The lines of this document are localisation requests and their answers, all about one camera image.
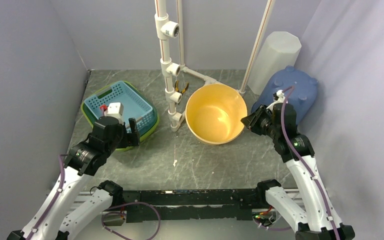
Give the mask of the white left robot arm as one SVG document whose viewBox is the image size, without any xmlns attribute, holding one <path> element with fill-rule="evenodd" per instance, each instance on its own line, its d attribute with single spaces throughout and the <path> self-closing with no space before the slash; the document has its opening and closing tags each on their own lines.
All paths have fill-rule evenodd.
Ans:
<svg viewBox="0 0 384 240">
<path fill-rule="evenodd" d="M 123 188 L 111 180 L 100 183 L 97 195 L 68 215 L 77 196 L 106 164 L 116 149 L 140 144 L 135 118 L 125 123 L 121 118 L 102 116 L 93 124 L 86 139 L 59 155 L 60 175 L 40 209 L 21 230 L 12 231 L 9 240 L 69 240 L 100 211 L 117 210 L 125 202 Z"/>
</svg>

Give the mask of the white octagonal plastic container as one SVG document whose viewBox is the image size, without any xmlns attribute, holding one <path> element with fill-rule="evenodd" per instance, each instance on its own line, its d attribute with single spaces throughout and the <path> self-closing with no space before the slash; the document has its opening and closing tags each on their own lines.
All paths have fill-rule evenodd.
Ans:
<svg viewBox="0 0 384 240">
<path fill-rule="evenodd" d="M 300 39 L 286 31 L 270 33 L 251 67 L 247 86 L 260 95 L 270 78 L 287 66 L 294 66 L 302 48 Z"/>
</svg>

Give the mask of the cream yellow bucket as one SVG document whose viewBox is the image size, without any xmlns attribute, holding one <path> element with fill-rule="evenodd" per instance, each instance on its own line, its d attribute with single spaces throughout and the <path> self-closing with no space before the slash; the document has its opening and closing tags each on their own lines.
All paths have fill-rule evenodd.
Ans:
<svg viewBox="0 0 384 240">
<path fill-rule="evenodd" d="M 236 89 L 221 83 L 195 90 L 185 106 L 185 121 L 191 133 L 212 146 L 236 139 L 244 129 L 241 119 L 247 115 L 244 98 Z"/>
</svg>

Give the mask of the blue and cream bucket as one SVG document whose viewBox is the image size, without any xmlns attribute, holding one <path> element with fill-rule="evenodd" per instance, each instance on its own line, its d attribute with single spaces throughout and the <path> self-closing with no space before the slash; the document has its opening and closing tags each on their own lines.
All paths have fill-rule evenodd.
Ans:
<svg viewBox="0 0 384 240">
<path fill-rule="evenodd" d="M 318 80 L 293 66 L 277 71 L 268 81 L 258 100 L 252 105 L 253 113 L 260 105 L 269 106 L 274 102 L 274 93 L 294 86 L 288 103 L 296 111 L 296 123 L 299 124 L 314 104 L 318 95 Z"/>
</svg>

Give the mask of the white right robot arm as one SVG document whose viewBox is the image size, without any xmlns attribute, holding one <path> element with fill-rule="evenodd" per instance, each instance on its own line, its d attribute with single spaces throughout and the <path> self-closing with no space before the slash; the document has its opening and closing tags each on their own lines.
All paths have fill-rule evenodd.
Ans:
<svg viewBox="0 0 384 240">
<path fill-rule="evenodd" d="M 275 151 L 290 171 L 304 207 L 300 207 L 275 180 L 256 187 L 255 200 L 273 207 L 289 224 L 297 240 L 352 240 L 356 233 L 343 223 L 320 177 L 315 152 L 307 136 L 298 131 L 297 113 L 289 103 L 276 103 L 272 109 L 261 105 L 240 121 L 252 133 L 272 139 Z"/>
</svg>

